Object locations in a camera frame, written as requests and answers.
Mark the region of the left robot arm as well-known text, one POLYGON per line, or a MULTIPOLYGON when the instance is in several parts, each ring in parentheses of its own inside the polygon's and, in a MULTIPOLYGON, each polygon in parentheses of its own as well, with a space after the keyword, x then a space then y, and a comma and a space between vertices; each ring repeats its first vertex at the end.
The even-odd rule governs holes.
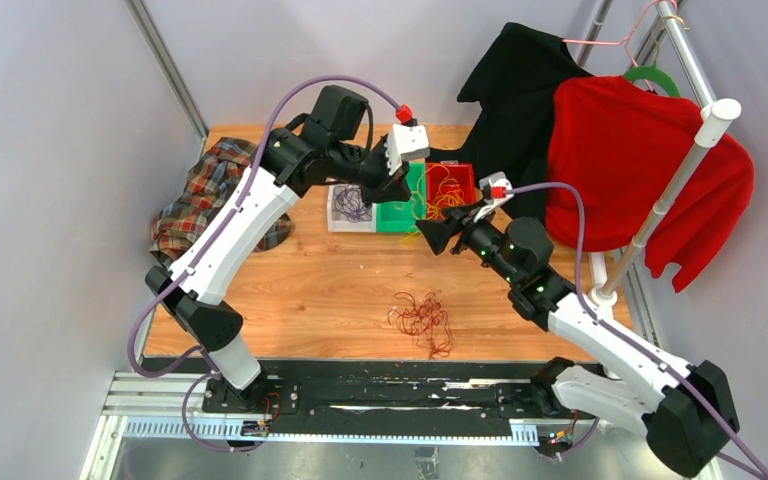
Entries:
POLYGON ((194 245, 170 267, 154 267, 146 276, 243 413, 264 405, 266 375, 242 336, 243 316, 225 296, 267 230, 312 187, 329 181, 357 186, 366 204, 411 197, 406 176, 411 161, 429 153, 427 132, 400 105, 389 132, 359 147, 351 141, 369 112, 364 96, 339 85, 323 87, 311 112, 267 131, 255 153, 260 161, 243 173, 239 188, 194 245))

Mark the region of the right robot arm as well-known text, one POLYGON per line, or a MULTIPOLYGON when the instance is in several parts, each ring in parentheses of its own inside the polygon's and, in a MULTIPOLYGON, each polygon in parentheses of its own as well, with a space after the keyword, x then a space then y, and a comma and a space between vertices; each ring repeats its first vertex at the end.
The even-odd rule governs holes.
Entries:
POLYGON ((564 409, 598 417, 643 437, 673 472, 697 476, 729 442, 739 422, 725 372, 697 365, 643 340, 622 324, 595 319, 575 286, 549 264, 554 245, 531 217, 499 230, 475 212, 451 208, 441 220, 419 220, 432 252, 475 253, 510 286, 514 310, 542 330, 574 343, 616 379, 557 357, 534 377, 534 408, 554 417, 564 409))

